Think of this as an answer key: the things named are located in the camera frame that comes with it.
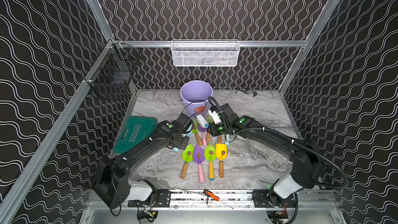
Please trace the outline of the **narrow light blue trowel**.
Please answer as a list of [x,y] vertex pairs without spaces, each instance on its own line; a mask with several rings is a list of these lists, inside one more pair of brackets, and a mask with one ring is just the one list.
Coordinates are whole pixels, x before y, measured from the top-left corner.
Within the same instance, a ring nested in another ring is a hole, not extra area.
[[187,130],[181,131],[174,135],[174,141],[172,145],[173,150],[175,152],[177,152],[178,150],[184,150],[187,147],[191,136],[192,136],[192,124]]

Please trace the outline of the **white blue brush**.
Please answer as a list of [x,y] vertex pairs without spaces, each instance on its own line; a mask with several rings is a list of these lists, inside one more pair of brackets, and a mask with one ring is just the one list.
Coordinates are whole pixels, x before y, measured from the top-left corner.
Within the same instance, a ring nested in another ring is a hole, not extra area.
[[207,121],[202,115],[197,115],[196,118],[197,118],[198,124],[199,124],[202,128],[207,129],[207,128],[209,127],[208,121]]

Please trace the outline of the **lime front trowel wooden handle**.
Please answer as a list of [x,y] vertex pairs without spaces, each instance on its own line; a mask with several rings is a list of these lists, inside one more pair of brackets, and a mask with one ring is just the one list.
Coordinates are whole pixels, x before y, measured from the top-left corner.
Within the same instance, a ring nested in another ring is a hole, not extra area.
[[194,151],[194,146],[192,144],[188,144],[181,155],[182,159],[184,160],[184,165],[180,176],[180,178],[182,179],[185,179],[188,165],[190,162],[193,161],[193,151]]

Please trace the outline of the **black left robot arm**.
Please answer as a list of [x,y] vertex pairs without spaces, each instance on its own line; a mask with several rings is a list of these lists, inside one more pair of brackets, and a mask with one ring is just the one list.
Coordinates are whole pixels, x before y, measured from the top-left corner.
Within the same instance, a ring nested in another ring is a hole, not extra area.
[[170,122],[159,122],[154,131],[128,151],[114,158],[103,157],[97,164],[93,177],[93,190],[109,207],[120,207],[130,194],[128,176],[156,152],[166,147],[185,149],[194,126],[192,119],[180,114]]

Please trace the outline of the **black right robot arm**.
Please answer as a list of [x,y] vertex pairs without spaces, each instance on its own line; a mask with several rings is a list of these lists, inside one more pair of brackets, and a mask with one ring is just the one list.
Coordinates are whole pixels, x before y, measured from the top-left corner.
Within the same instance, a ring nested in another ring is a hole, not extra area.
[[[229,134],[233,137],[250,139],[282,154],[292,162],[291,172],[284,178],[278,179],[268,192],[268,198],[274,201],[274,205],[278,205],[302,189],[313,189],[315,186],[329,189],[348,187],[349,180],[346,173],[321,153],[316,142],[287,136],[247,115],[238,117],[229,104],[221,106],[212,102],[210,111],[220,118],[207,128],[212,136]],[[327,184],[318,181],[326,163],[342,176],[341,183]]]

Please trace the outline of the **yellow square trowel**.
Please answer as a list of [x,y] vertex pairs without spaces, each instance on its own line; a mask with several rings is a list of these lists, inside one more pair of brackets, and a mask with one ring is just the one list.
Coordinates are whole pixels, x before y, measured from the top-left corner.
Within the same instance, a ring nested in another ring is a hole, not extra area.
[[216,145],[216,157],[219,159],[219,176],[224,177],[224,164],[223,160],[227,157],[227,145],[217,144]]

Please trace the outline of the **purple plastic bucket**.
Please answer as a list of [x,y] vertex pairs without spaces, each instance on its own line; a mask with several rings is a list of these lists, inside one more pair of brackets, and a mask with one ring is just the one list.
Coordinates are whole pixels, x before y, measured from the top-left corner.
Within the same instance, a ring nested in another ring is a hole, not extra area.
[[210,108],[208,98],[213,96],[212,86],[201,80],[185,83],[180,89],[180,98],[188,116],[206,115]]

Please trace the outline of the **green plastic tool case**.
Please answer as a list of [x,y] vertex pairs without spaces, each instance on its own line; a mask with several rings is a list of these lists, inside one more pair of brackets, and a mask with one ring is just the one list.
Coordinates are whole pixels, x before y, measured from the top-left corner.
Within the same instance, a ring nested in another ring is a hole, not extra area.
[[153,117],[130,116],[114,145],[113,152],[120,155],[135,147],[155,130],[157,124]]

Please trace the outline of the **black clip tool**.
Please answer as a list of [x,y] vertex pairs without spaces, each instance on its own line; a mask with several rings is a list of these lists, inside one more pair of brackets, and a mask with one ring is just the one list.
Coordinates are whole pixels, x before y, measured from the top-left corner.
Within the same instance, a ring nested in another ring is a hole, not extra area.
[[251,89],[237,89],[235,91],[235,94],[237,94],[238,92],[242,92],[243,94],[247,94],[247,95],[252,95],[253,97],[256,97],[258,95],[258,93],[254,90]]

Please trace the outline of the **orange handled screwdriver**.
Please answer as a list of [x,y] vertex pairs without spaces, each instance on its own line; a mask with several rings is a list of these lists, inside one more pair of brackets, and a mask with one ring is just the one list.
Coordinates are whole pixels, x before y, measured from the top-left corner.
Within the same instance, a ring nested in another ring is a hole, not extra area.
[[215,195],[213,192],[211,192],[210,190],[205,189],[205,190],[203,191],[203,194],[206,195],[206,197],[207,197],[208,199],[213,199],[213,200],[215,200],[215,201],[217,201],[217,202],[221,202],[222,204],[228,206],[229,208],[234,209],[232,206],[229,206],[229,205],[226,204],[224,201],[222,201],[218,196],[216,196],[216,195]]

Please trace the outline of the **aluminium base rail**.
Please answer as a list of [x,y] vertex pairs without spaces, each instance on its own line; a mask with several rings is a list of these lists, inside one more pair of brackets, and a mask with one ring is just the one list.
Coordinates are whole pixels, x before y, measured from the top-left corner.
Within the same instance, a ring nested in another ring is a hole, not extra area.
[[336,210],[338,209],[334,194],[330,190],[303,190],[297,199],[291,196],[280,207],[274,207],[266,200],[266,190],[215,190],[212,192],[220,198],[216,201],[206,197],[202,190],[159,189],[154,197],[155,203],[146,207],[154,210],[170,211],[282,211],[286,207],[294,210]]

